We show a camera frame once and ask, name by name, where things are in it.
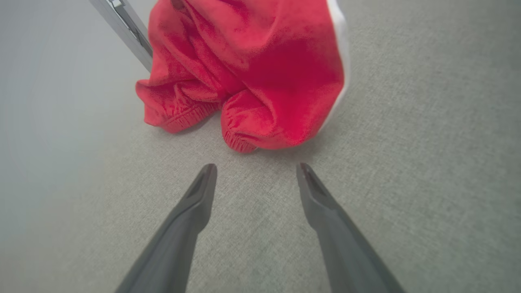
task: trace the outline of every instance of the white wall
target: white wall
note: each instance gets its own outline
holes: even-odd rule
[[[148,72],[87,0],[2,1],[0,40],[1,254],[142,123],[134,83]]]

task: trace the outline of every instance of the white stripe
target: white stripe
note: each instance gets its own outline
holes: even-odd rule
[[[327,124],[331,116],[335,112],[336,108],[340,104],[340,101],[344,98],[346,91],[348,90],[349,80],[351,76],[350,61],[349,61],[349,42],[348,42],[348,24],[345,21],[344,14],[338,7],[336,0],[327,0],[327,7],[329,8],[329,14],[333,21],[334,34],[337,37],[338,52],[340,53],[340,59],[342,60],[342,69],[344,71],[344,86],[340,91],[337,99],[335,100],[331,111],[322,124],[319,132]]]

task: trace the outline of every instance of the red cloth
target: red cloth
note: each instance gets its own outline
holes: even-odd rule
[[[303,143],[347,87],[338,13],[334,0],[159,0],[152,72],[136,84],[145,122],[174,133],[221,109],[236,151]]]

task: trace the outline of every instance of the elastic cuff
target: elastic cuff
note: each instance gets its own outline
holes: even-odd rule
[[[226,144],[231,149],[238,151],[239,153],[251,153],[257,148],[253,144],[240,138],[229,129],[222,129],[222,137],[225,139]]]
[[[217,103],[198,104],[196,107],[189,109],[183,114],[167,120],[161,125],[161,128],[165,129],[169,133],[176,133],[196,125],[217,110],[219,110],[219,105]]]

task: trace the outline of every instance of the gray carpet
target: gray carpet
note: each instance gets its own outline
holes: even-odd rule
[[[170,135],[141,123],[136,103],[132,127],[96,151],[101,163],[53,189],[6,242],[2,292],[112,292],[210,162],[217,190],[187,292],[328,292],[299,199],[300,161],[406,291],[520,292],[521,3],[340,6],[352,83],[319,136],[240,155],[218,115]]]

